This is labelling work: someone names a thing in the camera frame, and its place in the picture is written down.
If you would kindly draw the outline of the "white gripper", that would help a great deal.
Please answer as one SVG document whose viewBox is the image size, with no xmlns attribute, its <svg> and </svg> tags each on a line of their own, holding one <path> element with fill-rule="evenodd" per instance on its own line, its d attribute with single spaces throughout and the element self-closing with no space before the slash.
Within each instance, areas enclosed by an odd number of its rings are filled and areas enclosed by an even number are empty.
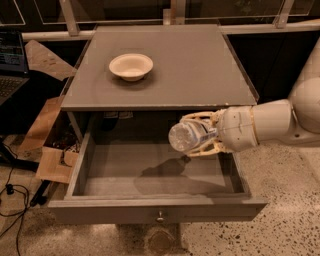
<svg viewBox="0 0 320 256">
<path fill-rule="evenodd" d="M 183 121 L 203 122 L 217 127 L 219 140 L 209 139 L 184 151 L 200 157 L 231 151 L 240 152 L 258 145 L 251 106 L 230 107 L 222 111 L 203 111 L 184 115 Z"/>
</svg>

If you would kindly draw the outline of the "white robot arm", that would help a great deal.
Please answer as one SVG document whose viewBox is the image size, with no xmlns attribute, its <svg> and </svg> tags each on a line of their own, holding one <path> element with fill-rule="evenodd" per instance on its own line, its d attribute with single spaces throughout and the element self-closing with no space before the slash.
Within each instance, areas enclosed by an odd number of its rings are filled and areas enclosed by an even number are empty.
<svg viewBox="0 0 320 256">
<path fill-rule="evenodd" d="M 182 147 L 190 157 L 239 152 L 261 143 L 317 147 L 320 135 L 320 40 L 286 99 L 183 116 Z"/>
</svg>

